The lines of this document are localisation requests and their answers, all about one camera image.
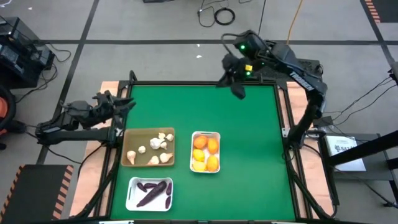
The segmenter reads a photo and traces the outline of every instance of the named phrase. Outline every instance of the eggplant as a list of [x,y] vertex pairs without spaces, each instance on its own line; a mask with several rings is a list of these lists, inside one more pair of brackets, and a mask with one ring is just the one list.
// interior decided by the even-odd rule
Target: eggplant
[[138,182],[138,183],[137,183],[137,187],[138,187],[139,189],[141,189],[143,192],[147,192],[147,189],[145,189],[145,187],[143,186],[142,183]]
[[144,206],[159,196],[167,187],[166,181],[161,181],[138,204],[137,208]]
[[167,199],[166,199],[166,209],[169,208],[170,202],[171,202],[171,201],[172,201],[172,197],[171,197],[171,196],[168,196]]
[[169,186],[167,186],[167,190],[166,190],[167,195],[170,196],[172,194],[172,188],[173,188],[173,184],[170,182]]
[[156,187],[156,186],[157,186],[157,184],[152,184],[152,183],[146,183],[146,184],[144,184],[144,188],[145,188],[145,189],[154,188],[154,187]]

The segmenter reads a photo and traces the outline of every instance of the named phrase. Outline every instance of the yellow fruit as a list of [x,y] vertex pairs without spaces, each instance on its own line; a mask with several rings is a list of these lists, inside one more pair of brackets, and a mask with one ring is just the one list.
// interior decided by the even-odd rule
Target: yellow fruit
[[206,136],[199,136],[193,140],[193,146],[197,149],[203,149],[207,144],[207,137]]
[[199,162],[205,161],[205,153],[202,150],[194,149],[192,154],[196,161],[199,161]]
[[218,159],[216,156],[209,156],[207,159],[207,170],[214,172],[218,170]]
[[216,139],[209,139],[207,141],[207,149],[210,154],[216,154],[218,152],[218,141]]
[[206,164],[204,162],[195,161],[192,166],[195,171],[206,171]]

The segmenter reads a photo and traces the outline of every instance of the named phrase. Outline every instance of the orange and black warning stripe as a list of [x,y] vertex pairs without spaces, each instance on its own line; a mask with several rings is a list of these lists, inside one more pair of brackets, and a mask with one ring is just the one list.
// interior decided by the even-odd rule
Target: orange and black warning stripe
[[15,176],[15,179],[12,181],[12,185],[11,185],[10,191],[9,191],[9,193],[7,195],[6,201],[4,202],[4,205],[2,206],[2,209],[1,209],[1,212],[0,212],[0,223],[2,221],[2,218],[3,218],[4,214],[6,213],[6,209],[8,207],[8,204],[10,203],[10,200],[11,200],[11,195],[14,192],[15,186],[17,185],[19,174],[21,174],[22,169],[24,168],[24,166],[25,165],[19,166],[17,174]]
[[63,210],[63,206],[65,204],[65,199],[67,197],[69,184],[72,179],[72,174],[73,174],[73,166],[68,165],[67,168],[65,169],[65,173],[63,175],[60,187],[60,192],[55,202],[54,212],[52,213],[52,220],[58,220],[61,218],[61,213]]
[[365,2],[366,2],[366,5],[368,6],[369,11],[372,14],[372,17],[373,17],[374,21],[376,23],[380,23],[379,13],[377,13],[377,10],[374,7],[374,4],[373,4],[372,0],[365,0]]

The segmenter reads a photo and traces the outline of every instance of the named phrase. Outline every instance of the yellow cable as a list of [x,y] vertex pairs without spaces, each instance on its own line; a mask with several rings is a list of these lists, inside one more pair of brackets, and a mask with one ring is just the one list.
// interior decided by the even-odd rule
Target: yellow cable
[[297,14],[299,14],[299,10],[300,10],[300,8],[301,8],[302,3],[303,3],[303,0],[300,0],[300,4],[298,5],[296,14],[294,15],[292,24],[290,25],[289,34],[287,34],[287,41],[286,41],[286,44],[289,44],[290,33],[292,33],[293,24],[294,24],[294,21],[296,20]]

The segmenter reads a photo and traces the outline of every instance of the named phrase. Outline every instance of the brown tray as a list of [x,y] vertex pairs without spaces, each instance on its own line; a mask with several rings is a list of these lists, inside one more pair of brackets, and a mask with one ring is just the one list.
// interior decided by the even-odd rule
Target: brown tray
[[[167,150],[162,148],[153,149],[149,145],[149,141],[152,138],[157,138],[159,133],[165,133],[166,135],[172,134],[174,136],[174,139],[171,142],[165,140],[167,142]],[[124,132],[121,164],[122,166],[128,166],[128,167],[172,166],[174,165],[174,158],[175,158],[174,142],[175,142],[174,128],[127,129]],[[140,146],[145,146],[146,148],[145,153],[141,154],[138,152],[138,147]],[[128,151],[136,152],[136,159],[134,161],[135,163],[134,165],[132,165],[129,159],[127,158]],[[163,152],[172,153],[173,157],[171,157],[170,160],[166,163],[159,163],[157,165],[147,165],[152,156],[159,157]]]

